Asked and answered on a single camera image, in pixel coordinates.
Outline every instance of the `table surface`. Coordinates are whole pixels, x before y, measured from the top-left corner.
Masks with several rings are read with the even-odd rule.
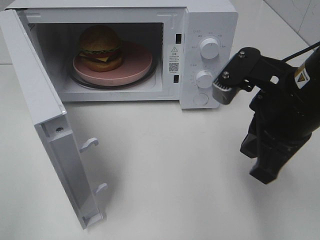
[[[233,0],[232,53],[282,59],[307,45],[262,0]],[[239,152],[257,90],[219,109],[177,101],[66,103],[107,218],[82,230],[33,127],[7,50],[0,50],[0,235],[10,240],[314,240],[320,236],[320,132],[264,185]],[[306,55],[290,63],[298,66]]]

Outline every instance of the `timer knob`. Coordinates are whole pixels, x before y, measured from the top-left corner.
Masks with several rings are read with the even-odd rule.
[[[195,76],[196,84],[201,89],[208,89],[212,86],[214,76],[211,72],[203,70],[197,73]]]
[[[205,59],[214,59],[219,55],[220,44],[217,39],[210,37],[200,43],[200,53]]]

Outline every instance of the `warning label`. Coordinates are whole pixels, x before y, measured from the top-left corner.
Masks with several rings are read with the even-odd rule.
[[[179,44],[168,45],[168,69],[170,74],[180,73],[180,56],[182,55],[182,48]]]
[[[302,89],[304,85],[309,82],[310,77],[306,71],[305,64],[302,64],[294,73],[294,80],[299,89]]]

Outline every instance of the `screw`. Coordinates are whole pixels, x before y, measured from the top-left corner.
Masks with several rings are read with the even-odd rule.
[[[63,127],[58,127],[56,130],[55,130],[57,133],[61,133],[64,131],[64,128]]]
[[[224,79],[228,79],[229,78],[229,72],[228,71],[224,71],[223,74],[222,74],[222,77]]]
[[[244,58],[246,56],[246,53],[244,51],[239,52],[239,58]]]

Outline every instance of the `wall tile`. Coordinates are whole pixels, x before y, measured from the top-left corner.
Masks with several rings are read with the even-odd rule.
[[[311,0],[298,34],[309,45],[320,41],[320,0]]]
[[[299,31],[311,0],[265,0],[296,32]]]

